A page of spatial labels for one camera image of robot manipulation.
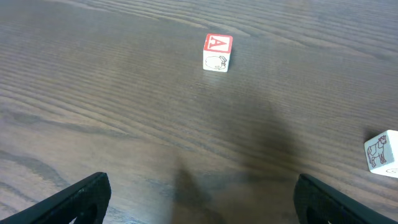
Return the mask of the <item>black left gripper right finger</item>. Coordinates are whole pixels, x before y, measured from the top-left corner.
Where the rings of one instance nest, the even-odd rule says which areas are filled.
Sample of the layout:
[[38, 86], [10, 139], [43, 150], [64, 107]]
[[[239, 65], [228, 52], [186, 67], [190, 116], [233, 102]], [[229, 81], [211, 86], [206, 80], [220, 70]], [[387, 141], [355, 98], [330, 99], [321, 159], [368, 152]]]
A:
[[293, 201], [300, 224], [397, 224], [309, 174], [299, 175]]

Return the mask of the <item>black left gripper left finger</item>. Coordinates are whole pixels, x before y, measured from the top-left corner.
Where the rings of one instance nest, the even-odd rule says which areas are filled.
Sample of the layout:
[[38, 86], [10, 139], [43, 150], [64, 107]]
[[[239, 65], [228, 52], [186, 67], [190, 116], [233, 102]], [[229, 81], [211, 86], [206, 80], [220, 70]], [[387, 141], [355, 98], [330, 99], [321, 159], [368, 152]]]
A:
[[108, 175], [96, 172], [1, 223], [102, 224], [110, 198]]

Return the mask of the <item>red letter A block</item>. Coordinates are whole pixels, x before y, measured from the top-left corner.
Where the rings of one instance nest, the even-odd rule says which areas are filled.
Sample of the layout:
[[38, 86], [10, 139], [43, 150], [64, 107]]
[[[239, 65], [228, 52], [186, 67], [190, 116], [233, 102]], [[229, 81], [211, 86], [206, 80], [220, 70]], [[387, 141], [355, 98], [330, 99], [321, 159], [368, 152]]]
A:
[[233, 37], [222, 34], [207, 34], [203, 48], [203, 69], [227, 72], [229, 68]]

